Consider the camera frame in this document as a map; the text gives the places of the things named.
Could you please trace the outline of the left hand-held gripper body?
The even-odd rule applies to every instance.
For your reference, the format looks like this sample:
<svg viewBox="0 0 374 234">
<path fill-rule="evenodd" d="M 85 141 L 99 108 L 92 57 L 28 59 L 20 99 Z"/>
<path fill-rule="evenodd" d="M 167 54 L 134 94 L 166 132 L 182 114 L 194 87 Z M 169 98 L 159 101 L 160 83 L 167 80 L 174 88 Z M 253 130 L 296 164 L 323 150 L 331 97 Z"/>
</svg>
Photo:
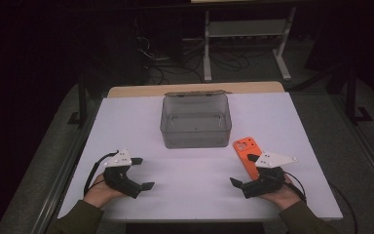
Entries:
<svg viewBox="0 0 374 234">
<path fill-rule="evenodd" d="M 128 178 L 127 172 L 133 164 L 127 149 L 107 155 L 108 160 L 103 163 L 104 181 L 112 189 L 135 199 L 141 192 L 141 185 Z"/>
</svg>

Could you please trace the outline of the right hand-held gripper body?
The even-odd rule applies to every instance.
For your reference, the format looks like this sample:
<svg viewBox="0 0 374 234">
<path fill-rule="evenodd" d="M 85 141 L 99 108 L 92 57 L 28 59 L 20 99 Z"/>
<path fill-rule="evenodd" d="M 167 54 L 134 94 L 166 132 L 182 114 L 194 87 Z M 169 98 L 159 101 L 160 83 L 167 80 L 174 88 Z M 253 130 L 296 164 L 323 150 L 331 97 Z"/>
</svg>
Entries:
<svg viewBox="0 0 374 234">
<path fill-rule="evenodd" d="M 285 182 L 282 166 L 296 162 L 295 157 L 263 151 L 255 162 L 259 177 L 243 184 L 244 197 L 248 199 L 279 190 Z"/>
</svg>

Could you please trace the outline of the orange phone case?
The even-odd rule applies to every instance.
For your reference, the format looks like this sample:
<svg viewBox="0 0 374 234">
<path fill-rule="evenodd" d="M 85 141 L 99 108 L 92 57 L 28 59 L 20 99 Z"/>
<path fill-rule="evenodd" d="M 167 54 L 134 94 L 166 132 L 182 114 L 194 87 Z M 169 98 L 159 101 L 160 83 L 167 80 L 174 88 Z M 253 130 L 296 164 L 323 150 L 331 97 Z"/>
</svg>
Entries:
<svg viewBox="0 0 374 234">
<path fill-rule="evenodd" d="M 241 138 L 233 142 L 233 147 L 250 179 L 256 180 L 259 177 L 259 172 L 255 166 L 255 163 L 247 158 L 248 154 L 260 156 L 262 153 L 255 140 L 252 137 Z"/>
</svg>

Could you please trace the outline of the clear grey lidded box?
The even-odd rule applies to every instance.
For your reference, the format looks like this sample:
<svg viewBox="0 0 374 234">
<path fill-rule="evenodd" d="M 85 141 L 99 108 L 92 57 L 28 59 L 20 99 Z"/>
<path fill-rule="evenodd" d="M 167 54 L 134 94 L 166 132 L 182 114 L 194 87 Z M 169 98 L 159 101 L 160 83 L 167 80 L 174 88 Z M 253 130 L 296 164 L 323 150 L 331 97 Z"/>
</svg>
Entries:
<svg viewBox="0 0 374 234">
<path fill-rule="evenodd" d="M 167 93 L 160 130 L 166 148 L 226 147 L 232 130 L 227 93 Z"/>
</svg>

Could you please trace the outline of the person's right hand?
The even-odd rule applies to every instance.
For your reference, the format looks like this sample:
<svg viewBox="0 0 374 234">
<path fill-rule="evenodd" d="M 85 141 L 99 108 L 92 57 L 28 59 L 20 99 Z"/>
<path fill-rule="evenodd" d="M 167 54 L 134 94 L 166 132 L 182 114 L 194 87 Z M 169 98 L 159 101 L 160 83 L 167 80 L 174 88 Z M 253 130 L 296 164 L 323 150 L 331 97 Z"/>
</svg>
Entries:
<svg viewBox="0 0 374 234">
<path fill-rule="evenodd" d="M 273 193 L 261 195 L 261 198 L 272 202 L 281 211 L 284 211 L 292 205 L 302 201 L 299 195 L 286 185 L 283 185 L 279 190 Z"/>
</svg>

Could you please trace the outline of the person's left hand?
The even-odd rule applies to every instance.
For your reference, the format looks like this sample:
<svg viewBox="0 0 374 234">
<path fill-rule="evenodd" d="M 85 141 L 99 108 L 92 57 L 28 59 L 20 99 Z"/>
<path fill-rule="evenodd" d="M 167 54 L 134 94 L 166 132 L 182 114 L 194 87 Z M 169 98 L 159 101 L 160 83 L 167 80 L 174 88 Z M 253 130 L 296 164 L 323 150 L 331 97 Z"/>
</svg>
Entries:
<svg viewBox="0 0 374 234">
<path fill-rule="evenodd" d="M 124 197 L 124 194 L 110 188 L 105 183 L 103 174 L 100 174 L 96 177 L 93 185 L 85 194 L 83 200 L 86 203 L 101 209 L 106 204 L 119 197 Z"/>
</svg>

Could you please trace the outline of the black metal stand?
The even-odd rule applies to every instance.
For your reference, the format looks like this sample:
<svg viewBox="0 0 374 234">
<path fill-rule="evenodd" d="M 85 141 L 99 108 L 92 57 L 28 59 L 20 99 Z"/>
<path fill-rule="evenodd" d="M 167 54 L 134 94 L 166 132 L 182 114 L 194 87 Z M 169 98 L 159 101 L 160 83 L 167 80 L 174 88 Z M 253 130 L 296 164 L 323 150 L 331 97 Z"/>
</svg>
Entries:
<svg viewBox="0 0 374 234">
<path fill-rule="evenodd" d="M 370 122 L 372 117 L 364 107 L 357 107 L 356 101 L 356 76 L 355 70 L 349 66 L 349 77 L 347 80 L 346 114 L 350 121 L 356 125 L 358 122 Z"/>
<path fill-rule="evenodd" d="M 81 129 L 87 120 L 87 92 L 85 86 L 84 75 L 81 74 L 78 78 L 78 102 L 79 110 L 73 112 L 67 122 L 68 125 L 77 125 Z"/>
</svg>

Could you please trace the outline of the white metal stand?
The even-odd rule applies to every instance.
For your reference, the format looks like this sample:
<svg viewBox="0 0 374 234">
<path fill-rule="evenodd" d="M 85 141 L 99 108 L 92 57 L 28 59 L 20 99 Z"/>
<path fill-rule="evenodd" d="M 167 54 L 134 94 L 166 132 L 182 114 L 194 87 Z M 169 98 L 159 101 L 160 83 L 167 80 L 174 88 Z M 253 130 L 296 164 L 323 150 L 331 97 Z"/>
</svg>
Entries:
<svg viewBox="0 0 374 234">
<path fill-rule="evenodd" d="M 291 79 L 282 54 L 296 13 L 296 7 L 289 10 L 285 19 L 254 19 L 254 20 L 230 20 L 212 21 L 209 11 L 205 17 L 204 39 L 204 80 L 211 82 L 211 65 L 209 57 L 209 39 L 226 37 L 256 37 L 279 36 L 280 43 L 272 50 L 281 77 L 285 81 Z"/>
</svg>

